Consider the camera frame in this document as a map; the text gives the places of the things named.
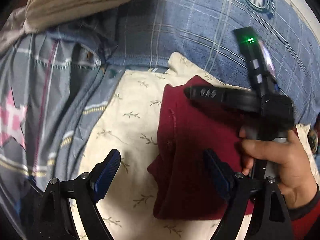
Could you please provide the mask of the person's right hand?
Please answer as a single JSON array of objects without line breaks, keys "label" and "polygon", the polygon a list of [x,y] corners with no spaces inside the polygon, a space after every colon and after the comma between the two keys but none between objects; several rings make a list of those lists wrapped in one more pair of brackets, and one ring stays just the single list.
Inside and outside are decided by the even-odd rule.
[{"label": "person's right hand", "polygon": [[310,162],[304,148],[293,130],[287,134],[287,142],[250,140],[246,128],[239,132],[244,156],[242,172],[248,175],[255,160],[268,160],[278,164],[281,193],[289,209],[302,207],[314,198],[317,184],[311,172]]}]

